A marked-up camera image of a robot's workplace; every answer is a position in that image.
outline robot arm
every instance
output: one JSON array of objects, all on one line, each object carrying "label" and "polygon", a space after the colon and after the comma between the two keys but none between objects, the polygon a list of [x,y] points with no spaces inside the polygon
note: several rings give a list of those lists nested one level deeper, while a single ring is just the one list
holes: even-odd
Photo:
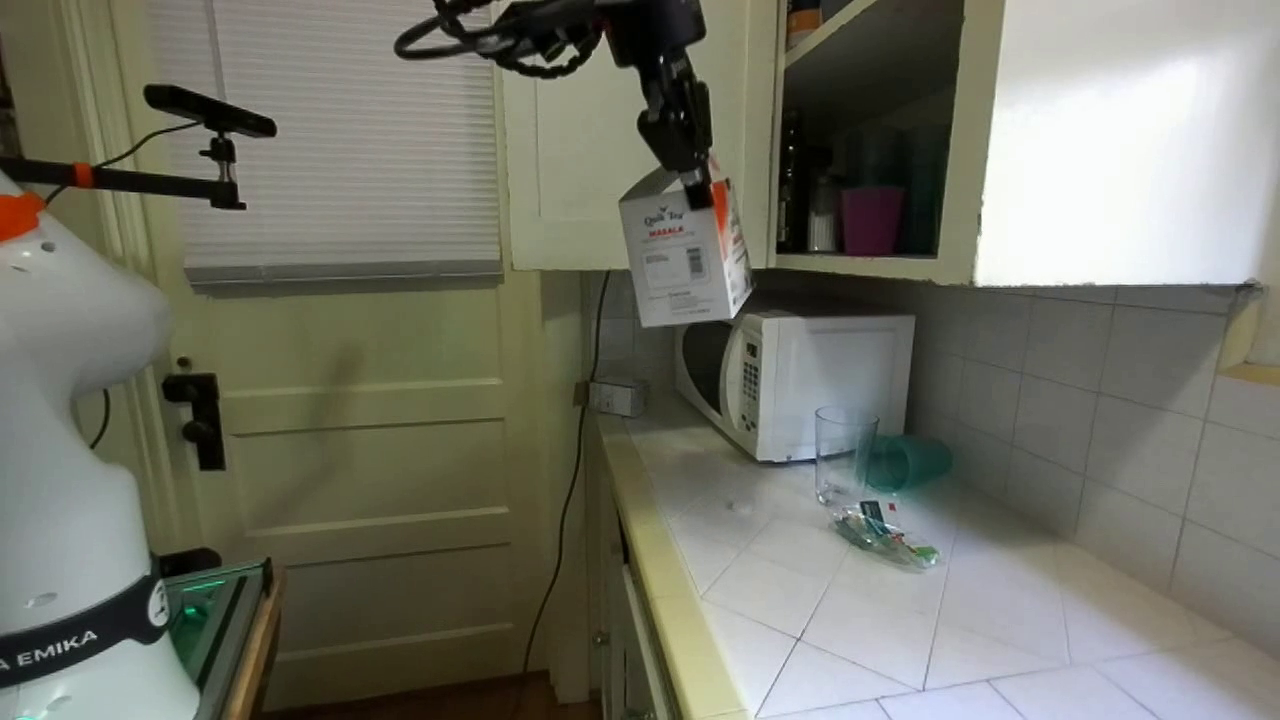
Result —
[{"label": "robot arm", "polygon": [[645,113],[636,120],[660,168],[677,171],[696,206],[711,183],[711,99],[693,74],[688,44],[705,41],[699,0],[515,0],[489,26],[461,17],[492,0],[436,0],[436,17],[397,41],[398,61],[442,61],[474,53],[507,72],[557,78],[570,74],[608,36],[611,61],[639,72]]}]

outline floor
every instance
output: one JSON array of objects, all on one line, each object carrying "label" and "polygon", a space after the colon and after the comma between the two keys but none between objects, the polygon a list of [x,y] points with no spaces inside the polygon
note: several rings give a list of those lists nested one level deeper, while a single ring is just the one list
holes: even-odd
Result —
[{"label": "floor", "polygon": [[263,720],[599,720],[595,705],[557,705],[549,674],[507,674],[416,696],[272,712]]}]

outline upper cabinet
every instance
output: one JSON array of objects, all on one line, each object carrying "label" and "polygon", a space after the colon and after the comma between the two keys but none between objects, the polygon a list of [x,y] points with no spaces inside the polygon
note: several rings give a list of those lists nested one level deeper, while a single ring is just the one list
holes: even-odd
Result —
[{"label": "upper cabinet", "polygon": [[[775,18],[772,0],[705,0],[693,44],[711,87],[716,159],[735,186],[750,264],[772,242]],[[566,78],[504,74],[507,249],[515,266],[627,266],[616,199],[656,168],[636,132],[639,74],[608,44]]]},{"label": "upper cabinet", "polygon": [[[820,0],[798,36],[782,0],[705,10],[756,266],[1249,285],[1280,234],[1276,0]],[[608,53],[507,78],[521,266],[625,266],[636,113]]]},{"label": "upper cabinet", "polygon": [[1243,285],[1280,229],[1272,0],[847,0],[782,53],[772,266]]}]

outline white box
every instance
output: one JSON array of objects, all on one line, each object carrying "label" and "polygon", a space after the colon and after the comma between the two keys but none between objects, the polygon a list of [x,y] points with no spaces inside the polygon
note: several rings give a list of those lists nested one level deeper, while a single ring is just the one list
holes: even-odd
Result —
[{"label": "white box", "polygon": [[645,327],[733,319],[748,303],[750,266],[727,181],[696,213],[672,171],[647,171],[619,195],[619,214]]}]

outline cabinet door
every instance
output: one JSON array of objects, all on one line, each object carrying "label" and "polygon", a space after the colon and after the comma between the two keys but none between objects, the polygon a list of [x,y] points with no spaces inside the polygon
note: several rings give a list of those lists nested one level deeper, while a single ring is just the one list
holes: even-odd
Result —
[{"label": "cabinet door", "polygon": [[[693,49],[711,87],[716,159],[738,195],[750,264],[772,242],[775,5],[705,0]],[[639,74],[608,49],[566,78],[504,74],[507,234],[515,266],[627,266],[616,199],[656,168],[636,132]]]}]

